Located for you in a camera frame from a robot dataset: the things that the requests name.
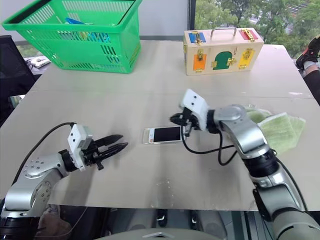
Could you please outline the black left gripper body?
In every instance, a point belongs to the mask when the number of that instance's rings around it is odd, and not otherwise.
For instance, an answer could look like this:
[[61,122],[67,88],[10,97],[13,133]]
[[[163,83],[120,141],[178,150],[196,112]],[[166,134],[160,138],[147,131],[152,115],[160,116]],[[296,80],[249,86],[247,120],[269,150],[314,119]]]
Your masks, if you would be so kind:
[[86,149],[82,149],[81,152],[83,154],[84,164],[86,167],[96,165],[99,171],[104,169],[102,160],[100,159],[101,153],[99,152],[99,147],[94,140],[90,142]]

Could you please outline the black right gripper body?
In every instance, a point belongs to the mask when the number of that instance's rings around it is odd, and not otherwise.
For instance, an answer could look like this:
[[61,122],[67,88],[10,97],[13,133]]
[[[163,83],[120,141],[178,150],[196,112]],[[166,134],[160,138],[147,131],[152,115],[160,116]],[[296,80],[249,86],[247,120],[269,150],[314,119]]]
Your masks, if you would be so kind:
[[198,118],[187,107],[183,108],[179,119],[181,120],[181,123],[183,126],[190,125],[192,128],[194,128],[197,131],[201,130]]

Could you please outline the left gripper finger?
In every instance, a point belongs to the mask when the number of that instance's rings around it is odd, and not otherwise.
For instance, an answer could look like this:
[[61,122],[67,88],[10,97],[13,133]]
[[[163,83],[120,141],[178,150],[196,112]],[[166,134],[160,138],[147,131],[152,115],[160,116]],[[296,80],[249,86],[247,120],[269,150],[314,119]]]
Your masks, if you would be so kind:
[[102,137],[100,139],[95,140],[95,145],[97,148],[103,147],[103,146],[108,146],[111,145],[118,140],[120,140],[123,137],[121,134],[112,134],[106,137]]
[[107,159],[120,151],[122,151],[129,143],[128,142],[121,142],[115,145],[110,146],[107,150],[100,152],[99,159],[104,160]]

